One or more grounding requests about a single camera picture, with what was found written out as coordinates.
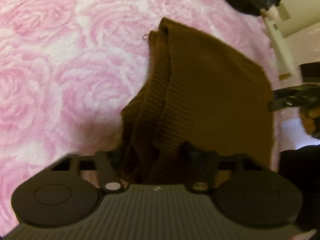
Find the person's right hand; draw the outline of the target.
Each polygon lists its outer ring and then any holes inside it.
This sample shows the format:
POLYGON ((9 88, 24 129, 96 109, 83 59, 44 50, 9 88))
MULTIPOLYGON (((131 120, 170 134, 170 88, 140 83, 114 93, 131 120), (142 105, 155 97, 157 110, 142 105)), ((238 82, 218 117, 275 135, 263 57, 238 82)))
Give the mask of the person's right hand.
POLYGON ((319 118, 320 115, 319 106, 312 109, 300 107, 299 115, 306 133, 308 135, 313 135, 316 130, 315 119, 319 118))

